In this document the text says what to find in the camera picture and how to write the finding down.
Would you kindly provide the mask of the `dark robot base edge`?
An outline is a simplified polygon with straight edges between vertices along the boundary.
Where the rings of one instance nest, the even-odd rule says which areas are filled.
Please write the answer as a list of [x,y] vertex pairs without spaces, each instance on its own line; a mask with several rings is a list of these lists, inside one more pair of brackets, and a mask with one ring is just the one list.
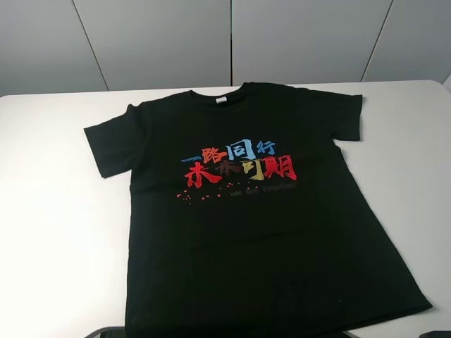
[[104,327],[88,334],[85,338],[126,338],[124,327]]

